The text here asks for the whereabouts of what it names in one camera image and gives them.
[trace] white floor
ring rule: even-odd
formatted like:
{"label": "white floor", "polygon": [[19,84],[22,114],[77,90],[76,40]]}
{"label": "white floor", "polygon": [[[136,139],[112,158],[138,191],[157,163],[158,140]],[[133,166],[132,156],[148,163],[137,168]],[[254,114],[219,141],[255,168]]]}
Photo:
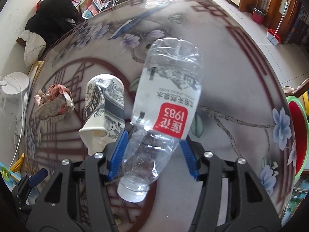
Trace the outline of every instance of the white floor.
{"label": "white floor", "polygon": [[292,45],[274,46],[266,38],[267,29],[256,24],[250,13],[238,11],[227,0],[213,1],[225,9],[252,37],[270,62],[282,86],[296,88],[309,77],[309,54],[305,49]]}

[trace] crushed paper cup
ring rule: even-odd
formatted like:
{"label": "crushed paper cup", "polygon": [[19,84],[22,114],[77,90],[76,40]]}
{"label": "crushed paper cup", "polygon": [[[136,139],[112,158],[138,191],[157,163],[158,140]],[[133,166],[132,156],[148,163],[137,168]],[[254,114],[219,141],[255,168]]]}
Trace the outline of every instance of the crushed paper cup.
{"label": "crushed paper cup", "polygon": [[125,127],[124,86],[110,74],[92,78],[86,87],[85,124],[79,135],[92,156],[115,142]]}
{"label": "crushed paper cup", "polygon": [[50,119],[59,123],[66,113],[71,113],[75,108],[70,90],[61,84],[50,86],[47,93],[39,90],[34,101],[39,106],[34,115],[43,121]]}

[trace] screw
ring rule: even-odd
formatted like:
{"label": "screw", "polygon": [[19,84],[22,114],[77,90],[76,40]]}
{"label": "screw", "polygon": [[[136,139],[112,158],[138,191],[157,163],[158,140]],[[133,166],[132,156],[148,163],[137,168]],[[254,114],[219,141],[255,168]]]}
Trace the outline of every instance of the screw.
{"label": "screw", "polygon": [[241,165],[246,163],[246,160],[244,158],[238,158],[237,162]]}
{"label": "screw", "polygon": [[96,153],[95,158],[96,159],[101,159],[103,157],[103,153]]}
{"label": "screw", "polygon": [[61,164],[66,166],[70,163],[70,160],[69,159],[64,159],[63,161],[61,161]]}
{"label": "screw", "polygon": [[205,152],[205,153],[204,153],[204,156],[205,156],[206,158],[211,158],[212,156],[214,156],[214,154],[213,154],[212,152]]}

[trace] table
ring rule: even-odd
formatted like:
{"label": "table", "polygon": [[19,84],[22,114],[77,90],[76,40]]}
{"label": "table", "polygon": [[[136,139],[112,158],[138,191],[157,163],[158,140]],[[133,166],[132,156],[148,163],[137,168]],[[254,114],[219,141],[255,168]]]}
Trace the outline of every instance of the table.
{"label": "table", "polygon": [[[127,41],[128,34],[138,38]],[[34,174],[45,167],[52,173],[65,158],[78,161],[87,156],[78,130],[84,123],[85,87],[95,75],[111,73],[122,80],[129,121],[146,52],[162,37],[190,41],[204,56],[203,89],[191,139],[222,159],[244,157],[281,217],[295,175],[292,163],[288,164],[295,139],[288,105],[257,45],[211,0],[129,0],[78,25],[55,43],[42,57],[46,62],[28,104],[25,170]],[[34,116],[33,95],[55,83],[71,90],[75,110],[59,124],[44,123]],[[287,132],[279,140],[279,130],[285,127]],[[181,153],[176,149],[142,203],[122,202],[116,183],[108,186],[112,212],[121,217],[121,232],[188,230],[201,183],[190,177]],[[83,196],[81,203],[87,223]]]}

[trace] red and brown crumpled trash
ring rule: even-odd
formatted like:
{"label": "red and brown crumpled trash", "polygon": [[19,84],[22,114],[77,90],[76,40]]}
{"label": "red and brown crumpled trash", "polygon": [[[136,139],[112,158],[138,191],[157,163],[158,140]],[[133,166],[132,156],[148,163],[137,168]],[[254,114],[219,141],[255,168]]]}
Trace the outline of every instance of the red and brown crumpled trash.
{"label": "red and brown crumpled trash", "polygon": [[39,106],[34,115],[43,121],[50,119],[59,123],[66,113],[72,112],[75,108],[70,90],[61,84],[50,86],[47,93],[39,90],[34,96],[34,101]]}

